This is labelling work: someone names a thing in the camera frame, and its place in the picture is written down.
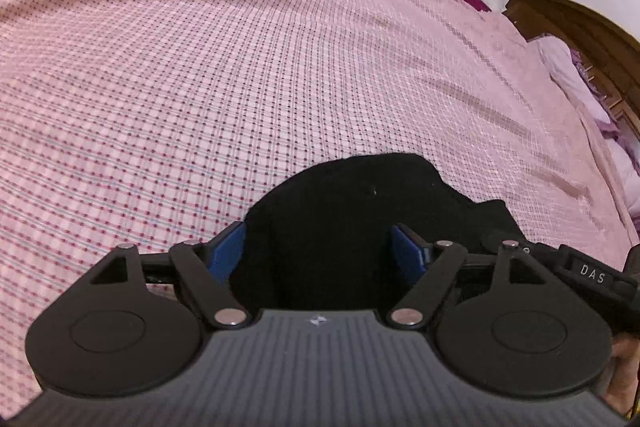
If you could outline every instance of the black circular disc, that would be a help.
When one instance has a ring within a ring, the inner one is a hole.
[[[547,353],[566,339],[566,328],[553,315],[531,310],[510,312],[494,320],[494,339],[507,349],[531,355]]]
[[[95,353],[126,349],[145,334],[145,321],[135,313],[114,310],[89,312],[71,326],[71,339]]]
[[[180,303],[107,286],[60,298],[31,325],[25,342],[43,387],[92,397],[125,396],[168,381],[199,345],[198,322]]]
[[[549,397],[592,383],[611,354],[610,330],[580,299],[546,285],[510,285],[447,312],[436,342],[470,383],[500,394]]]

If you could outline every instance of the pink blanket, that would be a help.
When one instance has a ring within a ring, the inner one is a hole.
[[[112,246],[209,238],[334,158],[420,153],[620,268],[638,237],[598,140],[461,0],[0,0],[0,414],[38,390],[30,322]]]

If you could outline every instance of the pillow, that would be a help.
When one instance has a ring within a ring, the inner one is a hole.
[[[551,78],[564,90],[580,100],[589,114],[597,121],[612,123],[600,102],[591,94],[582,77],[574,67],[571,50],[566,42],[555,36],[542,37],[530,43],[537,48],[540,59]]]
[[[479,12],[491,11],[491,8],[489,8],[486,4],[484,4],[482,0],[463,0],[463,1],[466,2],[467,4],[471,4],[471,6],[476,9],[476,11],[479,11]]]
[[[631,218],[640,216],[640,176],[636,173],[631,158],[620,144],[609,138],[605,140],[611,158],[616,166],[616,170],[622,180],[622,187],[625,191],[625,206]]]

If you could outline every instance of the gray ribbed surface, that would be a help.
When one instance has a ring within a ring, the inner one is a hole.
[[[137,396],[90,400],[47,391],[16,417],[24,427],[429,426],[618,427],[590,393],[521,403],[450,374],[418,334],[371,312],[265,312],[215,334],[174,381]]]

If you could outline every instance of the purple fabric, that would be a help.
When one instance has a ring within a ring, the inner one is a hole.
[[[620,132],[620,127],[618,127],[614,123],[605,123],[602,120],[596,120],[596,125],[598,126],[599,131],[602,133],[602,137],[606,139],[613,139],[618,142],[618,145],[625,150],[626,154],[631,159],[631,163],[634,165],[634,169],[636,170],[636,174],[640,176],[640,162],[638,162],[638,158],[636,157],[636,153],[634,152],[629,140],[626,139],[625,136]]]
[[[587,87],[589,87],[589,90],[593,93],[593,96],[596,98],[596,100],[600,102],[600,105],[602,106],[602,108],[605,111],[607,111],[607,113],[609,113],[609,116],[611,116],[609,107],[607,107],[607,105],[604,103],[604,100],[607,98],[607,95],[599,92],[598,88],[590,81],[589,73],[587,72],[586,68],[582,63],[582,57],[580,56],[580,52],[578,50],[572,50],[571,48],[569,48],[569,51],[571,52],[571,61],[574,63],[575,69],[578,71],[578,74],[580,74],[581,79],[584,81],[585,84],[587,84]]]
[[[596,120],[596,125],[598,129],[602,133],[602,137],[606,140],[612,138],[614,140],[618,140],[620,137],[620,128],[614,123],[606,123],[602,120]]]
[[[481,0],[463,0],[463,1],[468,3],[468,4],[471,4],[471,6],[473,6],[479,12],[490,12],[491,11],[491,8],[489,8]]]

